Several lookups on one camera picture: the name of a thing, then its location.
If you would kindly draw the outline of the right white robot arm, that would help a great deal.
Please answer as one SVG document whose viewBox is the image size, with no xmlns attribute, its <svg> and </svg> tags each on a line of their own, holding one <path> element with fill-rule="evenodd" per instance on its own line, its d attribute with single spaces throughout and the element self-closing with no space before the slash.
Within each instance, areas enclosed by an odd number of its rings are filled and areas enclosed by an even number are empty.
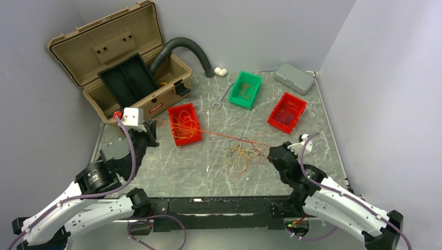
<svg viewBox="0 0 442 250">
<path fill-rule="evenodd" d="M 403 226 L 403 215 L 385 211 L 362 200 L 340 186 L 313 165 L 301 164 L 303 146 L 311 143 L 284 142 L 270 147 L 267 159 L 278 171 L 282 183 L 292 188 L 283 206 L 293 216 L 311 215 L 348 232 L 366 249 L 396 249 Z"/>
</svg>

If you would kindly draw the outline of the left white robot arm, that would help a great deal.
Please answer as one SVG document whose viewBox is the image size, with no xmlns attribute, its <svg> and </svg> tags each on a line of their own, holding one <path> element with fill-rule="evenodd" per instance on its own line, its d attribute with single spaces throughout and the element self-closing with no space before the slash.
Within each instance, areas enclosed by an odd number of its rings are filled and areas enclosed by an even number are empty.
<svg viewBox="0 0 442 250">
<path fill-rule="evenodd" d="M 17 237 L 9 249 L 64 249 L 68 238 L 76 234 L 120 218 L 134 215 L 142 219 L 149 214 L 148 197 L 138 188 L 107 206 L 83 211 L 128 186 L 138 174 L 146 150 L 159 145 L 154 120 L 135 125 L 119 120 L 118 125 L 128 148 L 117 149 L 116 143 L 103 148 L 99 160 L 78 173 L 59 197 L 37 214 L 15 219 L 12 226 Z"/>
</svg>

